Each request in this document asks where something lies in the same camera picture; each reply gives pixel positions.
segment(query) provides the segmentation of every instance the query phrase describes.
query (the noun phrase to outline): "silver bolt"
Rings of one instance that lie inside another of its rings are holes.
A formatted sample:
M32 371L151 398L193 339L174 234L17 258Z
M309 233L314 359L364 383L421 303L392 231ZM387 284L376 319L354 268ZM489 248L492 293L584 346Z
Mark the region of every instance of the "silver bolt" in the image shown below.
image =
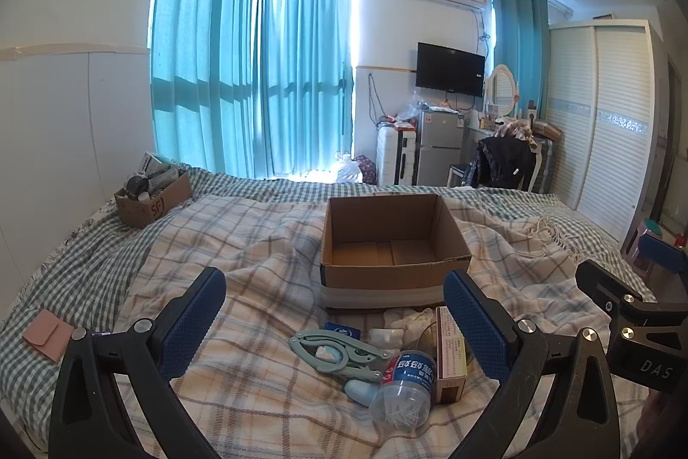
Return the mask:
M524 333L534 333L536 327L530 319L522 319L518 322L518 328Z
M83 327L77 327L74 331L71 332L71 340L72 341L80 341L86 336L86 329Z
M137 333L146 333L153 327L153 322L150 319L139 319L133 324L133 330Z
M585 329L583 329L583 337L585 337L590 342L594 342L597 340L597 333L594 331L594 329L586 327Z

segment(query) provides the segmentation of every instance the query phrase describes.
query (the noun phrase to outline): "black television screen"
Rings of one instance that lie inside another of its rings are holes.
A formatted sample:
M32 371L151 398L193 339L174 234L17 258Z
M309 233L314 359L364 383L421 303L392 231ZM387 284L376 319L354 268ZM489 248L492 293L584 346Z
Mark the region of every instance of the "black television screen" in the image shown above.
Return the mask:
M485 58L451 47L418 43L415 85L482 96Z

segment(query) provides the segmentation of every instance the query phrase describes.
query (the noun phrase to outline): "white suitcase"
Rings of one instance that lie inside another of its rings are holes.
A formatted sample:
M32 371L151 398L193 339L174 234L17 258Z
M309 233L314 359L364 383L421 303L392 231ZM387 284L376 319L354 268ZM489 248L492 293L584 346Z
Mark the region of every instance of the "white suitcase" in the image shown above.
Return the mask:
M378 185L413 185L415 131L391 124L378 130L376 168Z

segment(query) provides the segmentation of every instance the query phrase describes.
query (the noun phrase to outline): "curtain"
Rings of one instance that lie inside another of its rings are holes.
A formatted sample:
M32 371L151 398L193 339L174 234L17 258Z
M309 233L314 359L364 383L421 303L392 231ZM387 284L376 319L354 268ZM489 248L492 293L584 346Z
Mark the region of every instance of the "curtain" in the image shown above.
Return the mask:
M534 100L538 114L547 104L550 28L547 0L492 0L497 41L494 66L507 65L518 82L519 107Z
M351 0L258 0L258 177L329 170L352 144Z
M251 0L154 0L151 99L158 152L252 177Z

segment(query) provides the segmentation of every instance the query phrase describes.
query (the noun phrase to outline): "blue label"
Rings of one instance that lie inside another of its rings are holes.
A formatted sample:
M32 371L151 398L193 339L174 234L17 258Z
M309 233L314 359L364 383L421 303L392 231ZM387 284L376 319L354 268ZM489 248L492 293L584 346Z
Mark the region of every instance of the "blue label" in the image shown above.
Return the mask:
M404 352L397 360L392 381L412 381L432 394L435 382L435 361L420 352Z
M343 335L348 335L354 339L359 339L360 341L360 331L354 329L353 327L347 327L346 325L337 325L336 323L330 323L329 321L325 324L323 329L327 331L334 331L335 333L341 333Z

